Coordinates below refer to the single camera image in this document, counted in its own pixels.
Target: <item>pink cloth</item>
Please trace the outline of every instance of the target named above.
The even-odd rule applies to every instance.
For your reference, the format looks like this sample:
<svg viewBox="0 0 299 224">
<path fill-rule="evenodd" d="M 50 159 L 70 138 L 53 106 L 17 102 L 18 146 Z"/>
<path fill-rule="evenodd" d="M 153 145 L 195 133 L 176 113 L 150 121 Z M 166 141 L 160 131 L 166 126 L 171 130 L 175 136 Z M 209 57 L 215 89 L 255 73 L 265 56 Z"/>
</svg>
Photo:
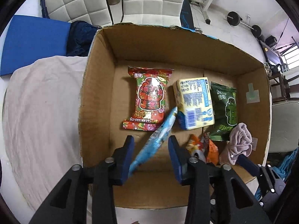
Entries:
<svg viewBox="0 0 299 224">
<path fill-rule="evenodd" d="M 219 156 L 220 164 L 235 165 L 240 154 L 249 156 L 252 151 L 252 137 L 246 124 L 239 123 L 229 135 L 230 141 Z"/>
</svg>

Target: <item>blue board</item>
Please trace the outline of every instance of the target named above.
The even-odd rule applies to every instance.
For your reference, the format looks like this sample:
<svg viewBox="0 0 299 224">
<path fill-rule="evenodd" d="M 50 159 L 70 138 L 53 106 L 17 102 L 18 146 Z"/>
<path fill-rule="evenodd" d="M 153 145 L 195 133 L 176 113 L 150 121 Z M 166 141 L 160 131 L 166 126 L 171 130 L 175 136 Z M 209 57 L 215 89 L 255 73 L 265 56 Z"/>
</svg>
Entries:
<svg viewBox="0 0 299 224">
<path fill-rule="evenodd" d="M 14 15 L 4 42 L 0 76 L 41 58 L 65 56 L 70 26 L 53 19 Z"/>
</svg>

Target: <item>metal rod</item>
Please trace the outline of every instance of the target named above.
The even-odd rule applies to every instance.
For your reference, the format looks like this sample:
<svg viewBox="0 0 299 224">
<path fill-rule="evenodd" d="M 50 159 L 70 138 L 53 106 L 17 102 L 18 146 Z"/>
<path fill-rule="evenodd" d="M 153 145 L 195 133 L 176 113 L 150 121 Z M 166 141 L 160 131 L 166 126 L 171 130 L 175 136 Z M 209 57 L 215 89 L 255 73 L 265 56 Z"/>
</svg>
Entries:
<svg viewBox="0 0 299 224">
<path fill-rule="evenodd" d="M 240 21 L 240 23 L 243 24 L 243 25 L 245 25 L 245 26 L 247 26 L 247 27 L 249 27 L 249 28 L 251 28 L 251 29 L 253 29 L 253 30 L 255 30 L 254 28 L 250 27 L 249 25 L 247 25 L 247 24 L 245 24 L 245 23 L 243 23 L 243 22 L 241 22 L 241 21 Z"/>
</svg>

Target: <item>tufted cushion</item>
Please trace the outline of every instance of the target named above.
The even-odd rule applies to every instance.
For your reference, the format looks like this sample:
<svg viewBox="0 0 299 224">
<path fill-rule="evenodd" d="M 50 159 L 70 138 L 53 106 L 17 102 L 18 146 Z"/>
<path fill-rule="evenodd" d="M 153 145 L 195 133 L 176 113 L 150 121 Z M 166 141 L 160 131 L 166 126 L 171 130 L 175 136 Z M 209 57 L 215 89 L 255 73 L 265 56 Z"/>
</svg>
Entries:
<svg viewBox="0 0 299 224">
<path fill-rule="evenodd" d="M 45 0 L 49 17 L 65 22 L 83 20 L 92 25 L 113 24 L 107 0 Z"/>
<path fill-rule="evenodd" d="M 180 13 L 184 0 L 124 0 L 123 22 L 181 26 Z"/>
</svg>

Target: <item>green cartoon figure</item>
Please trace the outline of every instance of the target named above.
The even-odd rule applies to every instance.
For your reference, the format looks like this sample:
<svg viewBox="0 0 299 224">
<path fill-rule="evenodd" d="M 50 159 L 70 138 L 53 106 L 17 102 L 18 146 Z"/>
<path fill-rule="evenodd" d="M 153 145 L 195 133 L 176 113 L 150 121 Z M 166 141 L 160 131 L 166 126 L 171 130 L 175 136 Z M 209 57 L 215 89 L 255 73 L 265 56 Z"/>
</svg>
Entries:
<svg viewBox="0 0 299 224">
<path fill-rule="evenodd" d="M 234 98 L 228 98 L 225 107 L 225 115 L 229 125 L 233 126 L 237 124 L 237 106 Z"/>
</svg>

